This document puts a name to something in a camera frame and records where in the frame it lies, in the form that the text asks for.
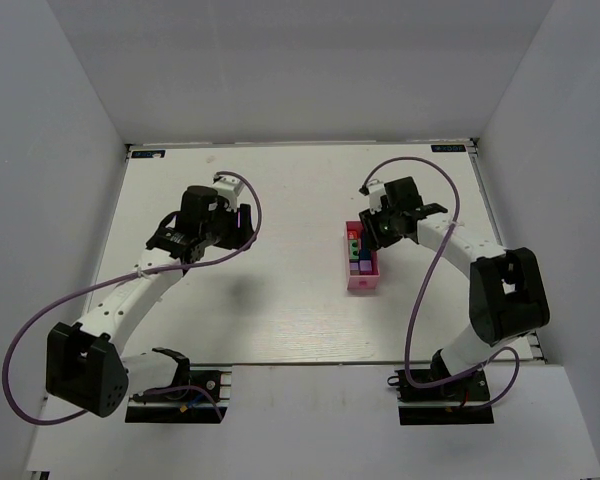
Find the dark blue wood block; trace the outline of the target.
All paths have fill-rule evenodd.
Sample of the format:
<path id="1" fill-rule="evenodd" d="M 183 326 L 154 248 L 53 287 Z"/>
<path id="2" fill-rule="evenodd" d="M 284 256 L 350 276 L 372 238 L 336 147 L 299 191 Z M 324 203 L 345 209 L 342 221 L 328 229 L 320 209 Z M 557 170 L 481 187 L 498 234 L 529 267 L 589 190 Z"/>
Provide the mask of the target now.
<path id="1" fill-rule="evenodd" d="M 367 240 L 364 238 L 360 239 L 359 260 L 361 259 L 372 260 L 372 252 L 368 247 Z"/>

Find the green wood block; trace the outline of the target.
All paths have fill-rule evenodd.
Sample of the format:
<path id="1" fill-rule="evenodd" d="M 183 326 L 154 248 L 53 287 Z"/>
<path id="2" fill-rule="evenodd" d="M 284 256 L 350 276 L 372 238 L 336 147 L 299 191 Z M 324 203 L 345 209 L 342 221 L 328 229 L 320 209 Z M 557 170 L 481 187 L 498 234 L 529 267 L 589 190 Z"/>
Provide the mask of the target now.
<path id="1" fill-rule="evenodd" d="M 352 259 L 359 258 L 359 242 L 357 239 L 348 241 L 348 254 Z"/>

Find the pink plastic box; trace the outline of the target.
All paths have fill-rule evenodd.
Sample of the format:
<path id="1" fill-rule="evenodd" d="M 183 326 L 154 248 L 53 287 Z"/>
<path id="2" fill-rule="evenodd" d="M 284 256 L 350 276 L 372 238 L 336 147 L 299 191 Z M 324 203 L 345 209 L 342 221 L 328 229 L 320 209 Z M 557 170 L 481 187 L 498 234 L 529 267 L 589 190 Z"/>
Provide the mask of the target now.
<path id="1" fill-rule="evenodd" d="M 373 262 L 373 273 L 371 275 L 351 275 L 349 272 L 349 263 L 352 261 L 360 261 L 358 259 L 352 259 L 348 254 L 348 239 L 347 239 L 347 231 L 348 230 L 356 230 L 359 233 L 359 248 L 360 248 L 360 239 L 361 239 L 361 231 L 362 231 L 362 223 L 360 221 L 346 221 L 344 226 L 344 235 L 343 235 L 343 245 L 344 245 L 344 267 L 346 274 L 346 283 L 347 289 L 349 291 L 367 291 L 367 290 L 375 290 L 379 280 L 380 280 L 380 270 L 377 259 L 377 253 L 373 256 L 371 260 Z"/>

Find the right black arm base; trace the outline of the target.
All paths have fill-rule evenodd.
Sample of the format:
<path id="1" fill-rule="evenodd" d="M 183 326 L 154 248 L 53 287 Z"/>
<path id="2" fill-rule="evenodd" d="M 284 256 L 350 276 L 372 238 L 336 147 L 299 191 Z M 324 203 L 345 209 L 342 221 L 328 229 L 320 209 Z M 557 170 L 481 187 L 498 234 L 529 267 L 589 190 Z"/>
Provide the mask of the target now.
<path id="1" fill-rule="evenodd" d="M 387 385 L 396 390 L 401 426 L 489 425 L 494 423 L 486 375 L 472 377 L 440 387 L 416 389 L 407 382 L 405 371 L 396 370 Z"/>

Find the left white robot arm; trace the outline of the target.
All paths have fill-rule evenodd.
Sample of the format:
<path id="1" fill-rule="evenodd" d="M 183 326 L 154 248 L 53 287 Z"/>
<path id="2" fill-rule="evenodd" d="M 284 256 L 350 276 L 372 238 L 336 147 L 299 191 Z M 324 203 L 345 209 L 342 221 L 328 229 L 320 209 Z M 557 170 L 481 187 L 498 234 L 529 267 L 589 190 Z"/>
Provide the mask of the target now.
<path id="1" fill-rule="evenodd" d="M 158 224 L 127 279 L 116 281 L 98 305 L 72 324 L 58 323 L 48 334 L 46 390 L 101 418 L 128 397 L 184 397 L 196 391 L 190 360 L 164 347 L 125 355 L 133 332 L 163 295 L 194 268 L 204 266 L 210 247 L 234 253 L 255 241 L 258 226 L 239 196 L 248 186 L 235 175 L 214 177 L 210 186 L 190 186 L 178 210 Z"/>

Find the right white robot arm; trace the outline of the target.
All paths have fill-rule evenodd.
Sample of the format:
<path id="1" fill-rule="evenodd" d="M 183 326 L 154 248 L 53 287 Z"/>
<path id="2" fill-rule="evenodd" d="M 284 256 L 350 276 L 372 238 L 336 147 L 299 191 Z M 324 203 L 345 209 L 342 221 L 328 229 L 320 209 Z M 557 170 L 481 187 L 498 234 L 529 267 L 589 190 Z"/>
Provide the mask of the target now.
<path id="1" fill-rule="evenodd" d="M 429 378 L 416 389 L 458 382 L 484 367 L 513 341 L 548 324 L 550 312 L 536 255 L 506 249 L 461 224 L 458 211 L 425 203 L 415 181 L 371 181 L 361 187 L 369 206 L 359 215 L 370 249 L 410 240 L 446 260 L 469 282 L 468 325 L 432 357 Z"/>

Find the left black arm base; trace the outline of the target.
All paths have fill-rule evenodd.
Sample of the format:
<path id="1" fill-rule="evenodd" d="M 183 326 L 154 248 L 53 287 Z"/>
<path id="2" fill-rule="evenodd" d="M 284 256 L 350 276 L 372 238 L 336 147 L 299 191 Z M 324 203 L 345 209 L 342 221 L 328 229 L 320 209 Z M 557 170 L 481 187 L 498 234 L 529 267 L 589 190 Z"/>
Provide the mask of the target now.
<path id="1" fill-rule="evenodd" d="M 134 395 L 127 403 L 127 424 L 219 425 L 227 413 L 232 385 L 228 366 L 193 366 L 182 389 L 158 395 Z"/>

